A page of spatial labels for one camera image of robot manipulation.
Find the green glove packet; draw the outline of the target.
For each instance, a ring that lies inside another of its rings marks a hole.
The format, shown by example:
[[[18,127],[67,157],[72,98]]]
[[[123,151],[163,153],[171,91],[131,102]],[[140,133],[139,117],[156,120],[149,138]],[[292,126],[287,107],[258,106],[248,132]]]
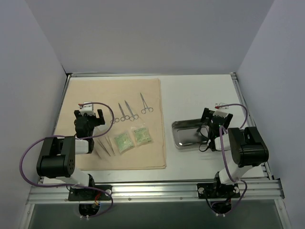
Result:
[[[128,131],[124,131],[121,133],[116,133],[113,137],[112,137],[118,153],[120,155],[123,155],[125,152],[133,149],[135,147],[134,142],[130,136],[130,133]]]
[[[153,142],[149,128],[146,124],[134,125],[131,127],[135,146],[140,147]]]

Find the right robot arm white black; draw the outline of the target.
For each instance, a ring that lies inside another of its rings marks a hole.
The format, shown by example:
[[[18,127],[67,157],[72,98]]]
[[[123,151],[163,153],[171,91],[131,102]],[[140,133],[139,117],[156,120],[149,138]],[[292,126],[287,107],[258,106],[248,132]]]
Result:
[[[206,150],[222,153],[224,169],[215,174],[211,186],[217,197],[229,191],[236,193],[238,188],[235,184],[240,178],[269,159],[267,146],[256,127],[244,127],[246,121],[240,128],[229,127],[233,115],[219,110],[227,106],[217,105],[215,111],[205,108],[197,130],[200,133],[203,127],[207,129]]]

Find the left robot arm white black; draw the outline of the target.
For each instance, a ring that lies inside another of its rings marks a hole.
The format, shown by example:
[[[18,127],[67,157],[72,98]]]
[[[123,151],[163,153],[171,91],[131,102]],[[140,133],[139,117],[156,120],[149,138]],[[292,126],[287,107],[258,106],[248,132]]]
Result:
[[[91,109],[75,110],[76,136],[47,137],[42,144],[36,170],[39,176],[54,178],[66,184],[81,185],[79,195],[91,200],[96,195],[94,179],[90,174],[76,167],[76,155],[93,152],[93,136],[95,127],[105,125],[103,112],[97,110],[99,116]]]

